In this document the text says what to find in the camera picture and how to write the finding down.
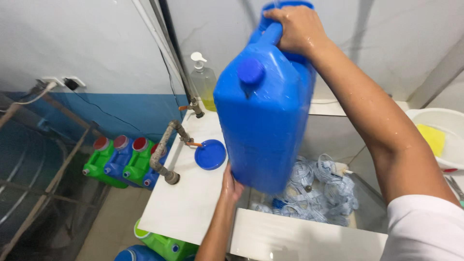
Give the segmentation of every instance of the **pump head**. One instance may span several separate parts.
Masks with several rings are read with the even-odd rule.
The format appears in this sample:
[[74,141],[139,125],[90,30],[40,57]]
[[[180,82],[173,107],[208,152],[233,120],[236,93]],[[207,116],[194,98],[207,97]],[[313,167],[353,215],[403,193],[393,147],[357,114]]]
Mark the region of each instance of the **pump head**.
[[195,63],[195,70],[197,72],[202,72],[203,71],[203,67],[204,67],[204,64],[203,62],[207,62],[203,56],[201,55],[201,53],[199,52],[194,52],[190,55],[190,59],[194,60],[196,63]]

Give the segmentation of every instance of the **faucet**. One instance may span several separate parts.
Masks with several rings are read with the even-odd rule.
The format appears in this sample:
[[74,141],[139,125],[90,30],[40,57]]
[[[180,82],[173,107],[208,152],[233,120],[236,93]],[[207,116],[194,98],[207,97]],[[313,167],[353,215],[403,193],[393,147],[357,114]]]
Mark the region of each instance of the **faucet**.
[[197,115],[197,118],[203,117],[205,114],[204,112],[201,111],[200,105],[198,105],[198,101],[195,97],[191,97],[190,101],[192,102],[192,105],[187,105],[187,106],[181,106],[179,107],[180,111],[183,110],[193,110],[195,114]]
[[164,148],[166,148],[166,144],[168,143],[168,139],[171,137],[173,130],[177,131],[177,133],[180,135],[180,139],[186,145],[193,142],[193,139],[189,136],[188,133],[185,132],[185,129],[182,127],[180,122],[178,120],[172,120],[169,122],[163,137],[161,137],[161,141],[158,144],[158,147],[150,158],[150,167],[158,172],[161,176],[164,176],[164,180],[170,185],[177,184],[177,182],[180,180],[180,175],[172,170],[167,170],[163,165],[161,165],[160,158]]

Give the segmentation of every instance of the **yellow sponge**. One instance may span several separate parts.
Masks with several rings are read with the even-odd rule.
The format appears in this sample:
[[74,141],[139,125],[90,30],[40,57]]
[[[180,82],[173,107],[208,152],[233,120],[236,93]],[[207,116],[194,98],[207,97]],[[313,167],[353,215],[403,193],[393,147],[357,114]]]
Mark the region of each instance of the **yellow sponge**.
[[416,125],[435,156],[440,157],[445,146],[445,133],[423,124]]

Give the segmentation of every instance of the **white sleeve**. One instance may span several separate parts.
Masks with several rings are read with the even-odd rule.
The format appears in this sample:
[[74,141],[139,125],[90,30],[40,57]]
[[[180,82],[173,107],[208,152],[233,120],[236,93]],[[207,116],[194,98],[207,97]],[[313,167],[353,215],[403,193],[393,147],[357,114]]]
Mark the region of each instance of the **white sleeve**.
[[464,211],[441,198],[407,195],[387,207],[381,261],[464,260]]

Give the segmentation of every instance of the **orange valve handle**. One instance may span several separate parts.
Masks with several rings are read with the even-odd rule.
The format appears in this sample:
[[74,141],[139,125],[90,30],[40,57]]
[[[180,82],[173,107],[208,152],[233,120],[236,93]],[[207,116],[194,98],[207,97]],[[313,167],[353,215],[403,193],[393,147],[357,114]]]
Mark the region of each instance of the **orange valve handle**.
[[187,142],[186,144],[187,144],[188,146],[203,147],[203,144],[201,144],[201,143]]

